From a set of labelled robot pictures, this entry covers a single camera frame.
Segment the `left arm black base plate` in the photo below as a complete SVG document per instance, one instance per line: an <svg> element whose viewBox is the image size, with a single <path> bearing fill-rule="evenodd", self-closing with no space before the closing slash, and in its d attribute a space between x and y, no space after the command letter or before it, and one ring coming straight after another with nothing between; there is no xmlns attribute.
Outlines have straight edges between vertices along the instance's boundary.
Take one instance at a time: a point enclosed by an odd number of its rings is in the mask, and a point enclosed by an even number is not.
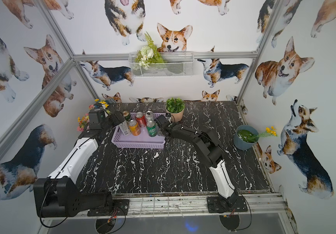
<svg viewBox="0 0 336 234"><path fill-rule="evenodd" d="M129 206L129 199L116 199L110 203L107 203L104 207L90 209L87 213L87 216L127 215Z"/></svg>

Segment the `silver slim can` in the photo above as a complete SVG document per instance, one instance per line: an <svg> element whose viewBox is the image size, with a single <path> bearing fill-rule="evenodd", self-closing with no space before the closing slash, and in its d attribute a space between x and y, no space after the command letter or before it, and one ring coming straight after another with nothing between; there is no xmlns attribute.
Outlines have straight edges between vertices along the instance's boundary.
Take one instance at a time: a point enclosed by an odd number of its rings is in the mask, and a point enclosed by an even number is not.
<svg viewBox="0 0 336 234"><path fill-rule="evenodd" d="M128 136L132 133L129 128L129 123L126 120L124 120L121 124L119 124L119 128L122 131L123 135L125 136Z"/></svg>

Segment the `orange soda can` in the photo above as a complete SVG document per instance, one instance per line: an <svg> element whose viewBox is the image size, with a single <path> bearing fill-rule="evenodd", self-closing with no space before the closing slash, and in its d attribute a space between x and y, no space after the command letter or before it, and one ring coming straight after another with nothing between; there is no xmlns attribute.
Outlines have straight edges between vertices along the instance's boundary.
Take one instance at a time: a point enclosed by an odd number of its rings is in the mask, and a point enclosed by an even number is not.
<svg viewBox="0 0 336 234"><path fill-rule="evenodd" d="M131 120L129 122L129 129L134 136L138 136L141 134L140 126L136 120Z"/></svg>

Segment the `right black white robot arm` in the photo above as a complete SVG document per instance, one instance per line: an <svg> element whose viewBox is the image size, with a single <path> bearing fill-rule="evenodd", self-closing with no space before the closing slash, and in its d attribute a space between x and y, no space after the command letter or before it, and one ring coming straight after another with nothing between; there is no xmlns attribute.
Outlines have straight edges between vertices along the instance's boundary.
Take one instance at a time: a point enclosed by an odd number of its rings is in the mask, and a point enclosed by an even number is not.
<svg viewBox="0 0 336 234"><path fill-rule="evenodd" d="M217 135L210 129L197 131L177 122L169 122L163 115L155 121L164 136L186 141L194 147L199 161L205 164L213 175L219 194L218 202L222 209L230 209L239 196L226 170L225 152Z"/></svg>

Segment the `red soda can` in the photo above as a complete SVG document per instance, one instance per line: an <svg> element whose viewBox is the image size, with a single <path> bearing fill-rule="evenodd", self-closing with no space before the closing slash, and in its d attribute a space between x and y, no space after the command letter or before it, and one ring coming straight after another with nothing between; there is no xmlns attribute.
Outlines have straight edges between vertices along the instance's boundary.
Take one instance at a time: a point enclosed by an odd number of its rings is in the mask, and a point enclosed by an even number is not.
<svg viewBox="0 0 336 234"><path fill-rule="evenodd" d="M135 115L135 120L137 121L140 128L146 127L147 121L143 112L137 112Z"/></svg>

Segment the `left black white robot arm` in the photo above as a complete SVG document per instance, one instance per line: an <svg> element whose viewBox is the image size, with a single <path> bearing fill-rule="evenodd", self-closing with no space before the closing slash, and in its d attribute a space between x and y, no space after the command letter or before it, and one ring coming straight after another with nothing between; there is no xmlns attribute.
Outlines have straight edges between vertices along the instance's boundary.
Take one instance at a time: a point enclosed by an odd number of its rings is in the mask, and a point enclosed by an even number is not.
<svg viewBox="0 0 336 234"><path fill-rule="evenodd" d="M89 122L65 160L48 177L33 185L37 215L40 218L74 217L81 211L113 206L110 192L82 193L76 186L81 170L98 149L106 134L125 120L118 111L91 109Z"/></svg>

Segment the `silver white can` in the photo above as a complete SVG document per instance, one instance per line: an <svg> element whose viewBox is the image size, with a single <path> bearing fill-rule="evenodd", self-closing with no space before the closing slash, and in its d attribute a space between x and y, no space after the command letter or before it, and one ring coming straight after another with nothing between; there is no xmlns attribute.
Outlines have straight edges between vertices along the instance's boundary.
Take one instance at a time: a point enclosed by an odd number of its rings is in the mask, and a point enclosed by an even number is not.
<svg viewBox="0 0 336 234"><path fill-rule="evenodd" d="M147 122L154 121L154 113L152 111L147 111L145 113L145 119Z"/></svg>

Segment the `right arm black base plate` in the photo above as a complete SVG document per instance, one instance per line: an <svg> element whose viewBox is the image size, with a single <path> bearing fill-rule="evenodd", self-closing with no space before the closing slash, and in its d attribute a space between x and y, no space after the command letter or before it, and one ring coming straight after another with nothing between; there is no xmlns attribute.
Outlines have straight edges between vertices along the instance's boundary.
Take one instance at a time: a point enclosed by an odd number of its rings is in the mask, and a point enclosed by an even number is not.
<svg viewBox="0 0 336 234"><path fill-rule="evenodd" d="M249 211L246 200L242 196L238 196L234 202L221 197L207 197L207 207L209 213L217 214Z"/></svg>

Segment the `green soda can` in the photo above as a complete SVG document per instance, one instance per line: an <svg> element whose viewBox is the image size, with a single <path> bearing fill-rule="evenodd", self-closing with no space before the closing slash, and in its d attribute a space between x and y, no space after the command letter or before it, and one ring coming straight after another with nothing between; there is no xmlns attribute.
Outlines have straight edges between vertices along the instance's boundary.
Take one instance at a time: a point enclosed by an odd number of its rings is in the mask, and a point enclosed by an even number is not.
<svg viewBox="0 0 336 234"><path fill-rule="evenodd" d="M147 131L148 131L148 135L150 137L157 136L157 133L158 133L157 123L155 121L148 121L147 122Z"/></svg>

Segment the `purple plastic basket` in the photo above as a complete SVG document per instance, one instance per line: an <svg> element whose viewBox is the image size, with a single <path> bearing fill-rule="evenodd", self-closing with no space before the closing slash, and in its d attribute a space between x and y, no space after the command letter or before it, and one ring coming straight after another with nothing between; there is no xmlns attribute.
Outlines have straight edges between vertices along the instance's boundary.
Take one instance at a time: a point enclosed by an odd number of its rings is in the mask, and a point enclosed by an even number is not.
<svg viewBox="0 0 336 234"><path fill-rule="evenodd" d="M130 112L132 120L135 120L136 113ZM141 134L134 136L130 134L128 136L123 135L119 126L116 127L111 142L118 148L133 148L133 149L163 149L165 146L165 137L161 133L157 133L157 136L150 137L148 135L147 128L140 128Z"/></svg>

